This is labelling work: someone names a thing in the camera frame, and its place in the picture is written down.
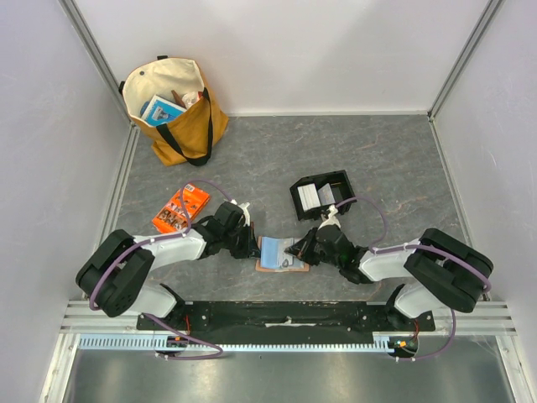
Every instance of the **bag strap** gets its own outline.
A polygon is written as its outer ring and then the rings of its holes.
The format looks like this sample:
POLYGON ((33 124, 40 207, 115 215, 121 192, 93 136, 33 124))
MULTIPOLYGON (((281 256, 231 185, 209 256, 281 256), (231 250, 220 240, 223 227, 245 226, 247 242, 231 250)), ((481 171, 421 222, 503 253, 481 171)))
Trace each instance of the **bag strap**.
POLYGON ((170 132, 168 125, 166 123, 160 124, 157 126, 157 130, 159 131, 160 135, 164 139, 164 141, 177 153, 182 155, 185 160, 187 160, 190 164, 194 166, 202 166, 207 163, 207 161, 211 158, 212 154, 212 139, 213 139, 213 132, 212 132, 212 110, 211 110, 211 97, 209 96, 209 91, 207 91, 207 88, 203 88, 203 97, 209 102, 209 128, 207 130, 207 153, 201 157, 198 158, 190 158, 183 153, 183 150, 179 146, 179 143, 177 143, 177 140, 175 140, 174 135, 170 132))

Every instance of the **orange package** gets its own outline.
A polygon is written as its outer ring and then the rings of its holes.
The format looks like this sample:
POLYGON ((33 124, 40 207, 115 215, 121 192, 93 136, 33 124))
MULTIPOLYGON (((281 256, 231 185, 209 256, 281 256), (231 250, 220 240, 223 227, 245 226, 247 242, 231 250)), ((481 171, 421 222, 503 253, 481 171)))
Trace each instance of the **orange package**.
MULTIPOLYGON (((153 225, 160 233, 174 233, 186 227, 186 217, 183 209, 180 207, 179 194, 180 190, 169 199, 166 206, 153 219, 153 225)), ((209 199, 211 199, 211 195, 206 191, 198 189, 190 183, 185 186, 183 200, 185 201, 186 211, 191 221, 194 221, 203 207, 205 207, 205 204, 209 202, 209 199)))

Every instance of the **white wall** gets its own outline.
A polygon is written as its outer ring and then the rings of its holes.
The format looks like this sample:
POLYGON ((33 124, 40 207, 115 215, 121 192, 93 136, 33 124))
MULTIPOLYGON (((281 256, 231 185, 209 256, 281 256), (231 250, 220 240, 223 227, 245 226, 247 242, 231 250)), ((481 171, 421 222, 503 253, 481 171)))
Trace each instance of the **white wall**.
POLYGON ((232 113, 425 111, 487 0, 78 0, 116 77, 199 61, 232 113))
POLYGON ((0 6, 0 393, 39 397, 128 124, 55 0, 0 6))
POLYGON ((437 118, 471 238, 537 374, 537 3, 509 0, 437 118))

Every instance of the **yellow tote bag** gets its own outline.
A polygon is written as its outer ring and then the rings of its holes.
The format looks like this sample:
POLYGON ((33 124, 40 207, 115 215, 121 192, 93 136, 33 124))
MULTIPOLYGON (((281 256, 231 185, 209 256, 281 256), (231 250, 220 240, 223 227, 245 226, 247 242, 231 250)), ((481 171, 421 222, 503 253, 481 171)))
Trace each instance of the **yellow tote bag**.
POLYGON ((164 165, 189 162, 196 166, 211 158, 212 146, 222 138, 229 118, 222 112, 197 63, 191 59, 159 56, 142 65, 122 82, 119 91, 128 116, 150 137, 153 151, 164 165), (174 101, 178 94, 203 92, 203 97, 175 120, 151 126, 140 117, 142 106, 153 95, 174 101))

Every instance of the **black box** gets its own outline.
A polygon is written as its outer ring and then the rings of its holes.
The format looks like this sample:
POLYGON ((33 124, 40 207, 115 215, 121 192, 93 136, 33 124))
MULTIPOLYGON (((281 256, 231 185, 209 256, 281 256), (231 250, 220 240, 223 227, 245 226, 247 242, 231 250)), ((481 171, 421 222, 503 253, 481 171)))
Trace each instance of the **black box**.
MULTIPOLYGON (((334 200, 336 204, 342 202, 350 197, 354 197, 354 191, 352 190, 351 183, 347 176, 346 171, 337 170, 334 172, 327 172, 325 174, 305 176, 298 180, 294 185, 290 187, 291 197, 293 197, 293 203, 295 204, 296 216, 300 221, 302 220, 316 220, 321 218, 321 213, 325 211, 329 206, 320 206, 312 208, 305 212, 302 209, 302 203, 300 202, 299 190, 301 186, 315 184, 316 190, 321 189, 327 183, 330 183, 330 188, 332 189, 332 194, 334 195, 334 200)), ((343 206, 339 207, 337 210, 340 214, 345 214, 351 208, 351 204, 356 201, 350 201, 343 206)))

